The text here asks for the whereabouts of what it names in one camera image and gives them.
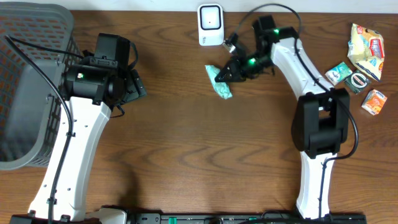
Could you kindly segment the teal crinkled snack pack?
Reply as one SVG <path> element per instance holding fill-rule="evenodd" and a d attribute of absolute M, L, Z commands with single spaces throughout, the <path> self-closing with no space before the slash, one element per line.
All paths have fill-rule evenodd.
<path fill-rule="evenodd" d="M 214 91 L 224 100 L 233 97 L 229 86 L 226 83 L 215 82 L 216 76 L 219 74 L 220 69 L 214 65 L 205 65 L 206 72 L 213 86 Z"/>

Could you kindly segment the teal Kleenex tissue pack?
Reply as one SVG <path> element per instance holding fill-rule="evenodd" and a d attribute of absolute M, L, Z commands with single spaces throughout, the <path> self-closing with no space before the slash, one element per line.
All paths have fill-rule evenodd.
<path fill-rule="evenodd" d="M 352 72 L 353 71 L 349 68 L 349 66 L 347 66 L 347 64 L 341 62 L 337 66 L 327 71 L 325 76 L 334 86 L 336 86 L 349 75 L 351 75 Z"/>

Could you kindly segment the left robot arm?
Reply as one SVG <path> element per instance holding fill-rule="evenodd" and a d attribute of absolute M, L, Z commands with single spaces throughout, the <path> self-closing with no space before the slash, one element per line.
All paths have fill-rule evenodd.
<path fill-rule="evenodd" d="M 74 65 L 62 77 L 58 134 L 42 185 L 21 223 L 129 223 L 127 210 L 103 206 L 86 211 L 86 193 L 96 148 L 114 107 L 146 95 L 137 71 Z"/>

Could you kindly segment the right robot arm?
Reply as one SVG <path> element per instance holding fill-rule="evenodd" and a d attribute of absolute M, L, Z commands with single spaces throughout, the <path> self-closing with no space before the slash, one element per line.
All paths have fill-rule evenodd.
<path fill-rule="evenodd" d="M 297 99 L 291 135 L 302 163 L 296 208 L 303 219 L 326 220 L 330 216 L 328 193 L 331 171 L 348 132 L 349 95 L 325 80 L 302 48 L 293 27 L 276 27 L 272 16 L 252 25 L 256 51 L 248 55 L 233 32 L 223 42 L 230 60 L 216 82 L 244 82 L 275 66 L 288 81 Z"/>

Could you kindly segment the orange Kleenex tissue pack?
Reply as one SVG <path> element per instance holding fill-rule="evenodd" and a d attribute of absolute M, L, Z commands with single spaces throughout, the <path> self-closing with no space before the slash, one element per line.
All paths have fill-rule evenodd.
<path fill-rule="evenodd" d="M 371 90 L 365 97 L 361 107 L 371 115 L 377 115 L 381 112 L 387 97 L 378 90 Z"/>

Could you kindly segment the dark green round-label pack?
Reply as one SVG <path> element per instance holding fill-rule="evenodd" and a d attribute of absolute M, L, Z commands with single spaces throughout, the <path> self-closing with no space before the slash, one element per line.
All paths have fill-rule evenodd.
<path fill-rule="evenodd" d="M 371 81 L 366 75 L 362 74 L 359 70 L 356 70 L 345 78 L 344 83 L 354 94 L 358 94 L 369 86 Z"/>

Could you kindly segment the large yellow wipes pack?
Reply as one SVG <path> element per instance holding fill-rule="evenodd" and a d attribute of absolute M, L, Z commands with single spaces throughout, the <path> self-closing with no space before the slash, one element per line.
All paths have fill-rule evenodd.
<path fill-rule="evenodd" d="M 352 23 L 348 55 L 351 63 L 375 81 L 381 81 L 385 59 L 384 39 L 376 31 Z"/>

